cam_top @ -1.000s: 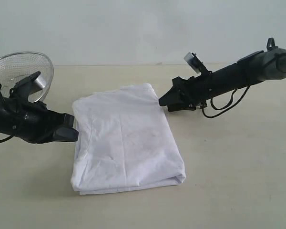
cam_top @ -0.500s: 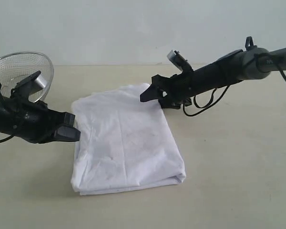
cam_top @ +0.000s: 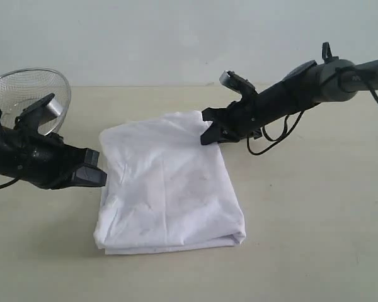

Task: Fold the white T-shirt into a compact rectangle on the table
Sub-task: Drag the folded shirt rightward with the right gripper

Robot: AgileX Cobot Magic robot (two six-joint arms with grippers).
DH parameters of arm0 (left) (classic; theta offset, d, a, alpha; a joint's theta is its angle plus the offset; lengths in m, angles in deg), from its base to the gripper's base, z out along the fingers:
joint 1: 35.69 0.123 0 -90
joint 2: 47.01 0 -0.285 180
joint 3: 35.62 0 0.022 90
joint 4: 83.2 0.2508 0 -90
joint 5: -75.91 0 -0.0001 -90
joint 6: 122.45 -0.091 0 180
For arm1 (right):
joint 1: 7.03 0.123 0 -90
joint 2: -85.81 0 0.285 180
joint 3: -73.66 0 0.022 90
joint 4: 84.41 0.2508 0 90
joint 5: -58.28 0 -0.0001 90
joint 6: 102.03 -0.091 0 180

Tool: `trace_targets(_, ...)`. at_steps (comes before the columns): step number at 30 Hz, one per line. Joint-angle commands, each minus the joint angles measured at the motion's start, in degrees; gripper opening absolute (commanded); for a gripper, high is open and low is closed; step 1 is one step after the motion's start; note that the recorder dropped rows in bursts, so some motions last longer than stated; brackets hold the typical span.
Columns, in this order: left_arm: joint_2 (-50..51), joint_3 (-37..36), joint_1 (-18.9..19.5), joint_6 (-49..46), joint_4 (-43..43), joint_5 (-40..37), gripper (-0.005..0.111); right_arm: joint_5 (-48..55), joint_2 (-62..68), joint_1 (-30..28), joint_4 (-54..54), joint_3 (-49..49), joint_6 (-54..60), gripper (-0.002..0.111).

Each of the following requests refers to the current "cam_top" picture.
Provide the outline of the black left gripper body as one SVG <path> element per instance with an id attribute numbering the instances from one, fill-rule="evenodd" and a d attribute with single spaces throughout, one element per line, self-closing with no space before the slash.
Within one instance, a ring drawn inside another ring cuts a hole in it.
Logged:
<path id="1" fill-rule="evenodd" d="M 26 181 L 40 189 L 65 189 L 66 181 L 80 165 L 80 150 L 64 143 L 59 135 L 43 136 L 18 131 L 15 180 Z"/>

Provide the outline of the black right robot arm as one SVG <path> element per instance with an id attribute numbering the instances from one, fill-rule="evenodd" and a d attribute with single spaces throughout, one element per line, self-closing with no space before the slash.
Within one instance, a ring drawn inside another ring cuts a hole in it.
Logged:
<path id="1" fill-rule="evenodd" d="M 258 92 L 250 81 L 235 72 L 222 73 L 220 83 L 241 95 L 226 108 L 206 108 L 204 121 L 211 125 L 201 135 L 202 145 L 239 142 L 250 136 L 260 138 L 262 128 L 280 118 L 307 111 L 321 103 L 351 100 L 359 91 L 368 91 L 378 104 L 378 60 L 362 64 L 331 53 L 322 46 L 323 63 L 310 60 L 281 81 Z"/>

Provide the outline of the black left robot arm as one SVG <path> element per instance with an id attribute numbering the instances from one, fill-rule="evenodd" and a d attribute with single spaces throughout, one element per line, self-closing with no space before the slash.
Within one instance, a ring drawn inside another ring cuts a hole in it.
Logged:
<path id="1" fill-rule="evenodd" d="M 105 186 L 107 174 L 98 168 L 98 151 L 68 145 L 57 133 L 41 135 L 23 118 L 16 121 L 13 129 L 0 122 L 0 175 L 12 178 L 0 189 L 18 181 L 51 190 Z"/>

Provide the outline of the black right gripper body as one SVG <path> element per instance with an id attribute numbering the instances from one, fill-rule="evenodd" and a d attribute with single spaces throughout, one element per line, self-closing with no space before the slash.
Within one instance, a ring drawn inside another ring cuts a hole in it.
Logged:
<path id="1" fill-rule="evenodd" d="M 268 98 L 264 94 L 242 97 L 224 109 L 224 142 L 238 142 L 271 122 Z"/>

